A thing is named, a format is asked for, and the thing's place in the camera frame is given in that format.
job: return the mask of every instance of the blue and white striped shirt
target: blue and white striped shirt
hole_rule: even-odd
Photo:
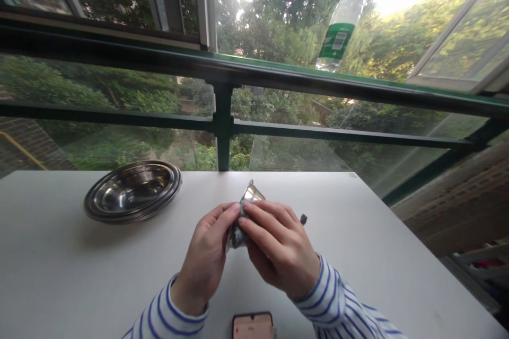
[[[313,323],[318,339],[406,339],[375,308],[360,303],[339,272],[320,256],[320,278],[304,299],[292,300]],[[124,338],[200,338],[208,305],[200,316],[189,316],[173,304],[170,287],[175,276],[135,321]]]

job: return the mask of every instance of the brick wall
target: brick wall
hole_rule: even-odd
[[[12,99],[9,93],[0,89],[0,100]],[[32,119],[0,117],[0,131],[8,134],[49,170],[77,169],[48,134]],[[16,170],[40,169],[5,136],[0,136],[0,177]]]

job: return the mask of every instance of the white table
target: white table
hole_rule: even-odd
[[[199,218],[238,200],[250,179],[305,213],[315,250],[410,339],[509,336],[354,173],[184,172],[166,210],[130,226],[85,216],[83,198],[103,174],[19,171],[0,181],[0,337],[120,337],[180,270]],[[261,310],[278,339],[314,337],[245,248],[230,251],[203,337],[229,338],[234,314]]]

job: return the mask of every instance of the smartphone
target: smartphone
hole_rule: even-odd
[[[272,314],[241,314],[233,317],[232,339],[273,339]]]

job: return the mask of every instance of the water bottle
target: water bottle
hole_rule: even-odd
[[[315,68],[336,72],[355,26],[361,18],[365,0],[340,0],[330,18]]]

